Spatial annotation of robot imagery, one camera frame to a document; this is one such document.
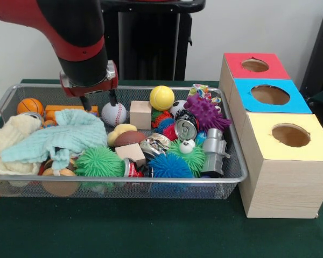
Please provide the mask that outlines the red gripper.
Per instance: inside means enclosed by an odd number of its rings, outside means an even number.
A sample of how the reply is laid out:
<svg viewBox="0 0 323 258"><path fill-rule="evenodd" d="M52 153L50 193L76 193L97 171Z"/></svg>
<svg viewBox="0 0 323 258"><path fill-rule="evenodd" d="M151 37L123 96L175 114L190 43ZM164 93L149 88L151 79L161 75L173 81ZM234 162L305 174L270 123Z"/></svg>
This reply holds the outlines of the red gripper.
<svg viewBox="0 0 323 258"><path fill-rule="evenodd" d="M118 104L115 90L118 86L118 72L114 61L108 61L107 74L105 78L90 87L75 85L69 80L63 70L60 72L60 83L67 96L80 97L80 101L85 111L91 111L92 106L89 99L84 95L94 92L109 91L110 105L115 107L116 104Z"/></svg>

